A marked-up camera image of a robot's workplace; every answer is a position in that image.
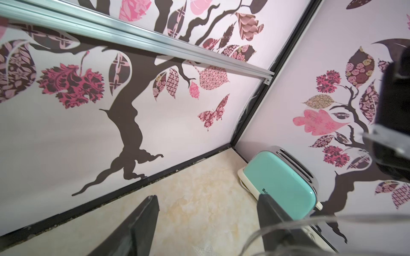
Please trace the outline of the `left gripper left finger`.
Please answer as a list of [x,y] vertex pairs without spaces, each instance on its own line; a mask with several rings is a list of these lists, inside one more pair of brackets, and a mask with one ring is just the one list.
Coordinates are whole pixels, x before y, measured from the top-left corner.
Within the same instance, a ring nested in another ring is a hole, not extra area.
[[98,245],[91,256],[148,256],[160,212],[158,197],[146,197],[141,204]]

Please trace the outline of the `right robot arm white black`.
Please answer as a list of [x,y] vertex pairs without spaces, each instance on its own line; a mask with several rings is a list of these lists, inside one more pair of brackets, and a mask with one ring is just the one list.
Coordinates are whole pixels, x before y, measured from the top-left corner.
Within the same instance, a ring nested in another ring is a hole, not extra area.
[[364,141],[380,170],[410,181],[410,49],[386,69],[373,130]]

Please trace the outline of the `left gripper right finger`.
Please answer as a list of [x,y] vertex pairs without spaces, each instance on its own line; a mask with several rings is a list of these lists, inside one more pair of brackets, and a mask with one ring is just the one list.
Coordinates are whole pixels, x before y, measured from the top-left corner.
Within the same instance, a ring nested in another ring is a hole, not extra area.
[[[260,229],[293,219],[268,194],[260,194],[257,203]],[[320,256],[323,250],[299,227],[277,228],[261,236],[265,256]]]

